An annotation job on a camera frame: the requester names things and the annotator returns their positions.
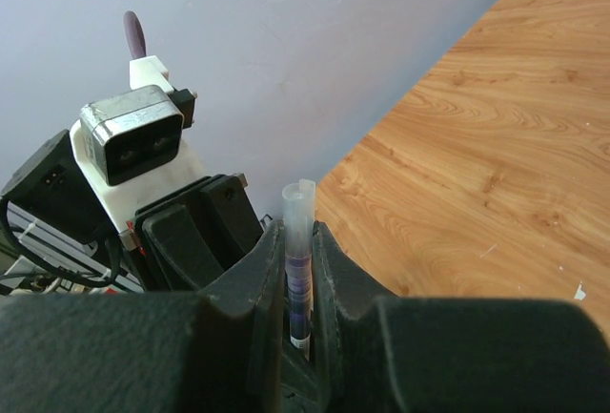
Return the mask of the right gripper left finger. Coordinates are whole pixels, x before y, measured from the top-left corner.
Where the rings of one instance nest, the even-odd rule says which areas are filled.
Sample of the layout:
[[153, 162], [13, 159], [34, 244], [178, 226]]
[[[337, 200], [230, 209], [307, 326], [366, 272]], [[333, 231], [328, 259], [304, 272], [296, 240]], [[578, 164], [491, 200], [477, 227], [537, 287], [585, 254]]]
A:
[[276, 412], [284, 228], [202, 290], [1, 303], [5, 412]]

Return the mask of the clear cap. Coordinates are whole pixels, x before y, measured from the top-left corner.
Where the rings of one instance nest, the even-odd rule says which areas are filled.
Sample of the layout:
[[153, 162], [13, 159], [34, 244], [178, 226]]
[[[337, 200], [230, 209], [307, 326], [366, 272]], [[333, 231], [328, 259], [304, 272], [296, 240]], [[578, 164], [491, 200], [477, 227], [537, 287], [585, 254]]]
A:
[[315, 182], [300, 179], [282, 190], [286, 256], [307, 258], [312, 251]]

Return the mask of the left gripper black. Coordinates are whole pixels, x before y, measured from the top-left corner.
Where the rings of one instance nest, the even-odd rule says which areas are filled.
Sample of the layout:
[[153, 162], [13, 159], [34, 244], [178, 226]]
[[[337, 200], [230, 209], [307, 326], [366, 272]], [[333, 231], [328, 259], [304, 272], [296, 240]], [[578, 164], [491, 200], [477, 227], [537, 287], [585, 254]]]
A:
[[[206, 175], [186, 143], [170, 162], [110, 186], [86, 157], [79, 130], [63, 130], [2, 190], [1, 227], [21, 256], [68, 281], [104, 287], [129, 272], [146, 291], [196, 290], [244, 258], [263, 234], [245, 187], [240, 175]], [[87, 278], [34, 253], [10, 226], [11, 205], [92, 246], [108, 275]]]

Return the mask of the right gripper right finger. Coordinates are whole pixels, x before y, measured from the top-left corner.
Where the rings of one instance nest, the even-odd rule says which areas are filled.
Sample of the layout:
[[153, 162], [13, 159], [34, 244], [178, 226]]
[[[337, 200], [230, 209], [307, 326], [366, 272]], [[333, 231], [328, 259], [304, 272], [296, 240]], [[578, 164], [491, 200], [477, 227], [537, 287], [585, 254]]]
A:
[[324, 412], [605, 412], [609, 348], [547, 299], [407, 298], [315, 225], [314, 336]]

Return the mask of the purple gel pen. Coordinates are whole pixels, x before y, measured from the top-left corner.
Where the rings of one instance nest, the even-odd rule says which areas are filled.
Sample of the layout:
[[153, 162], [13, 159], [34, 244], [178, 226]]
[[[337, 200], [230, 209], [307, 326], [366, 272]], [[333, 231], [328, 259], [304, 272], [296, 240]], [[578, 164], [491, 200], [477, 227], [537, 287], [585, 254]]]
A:
[[312, 327], [312, 258], [286, 257], [286, 286], [290, 313], [291, 344], [309, 356]]

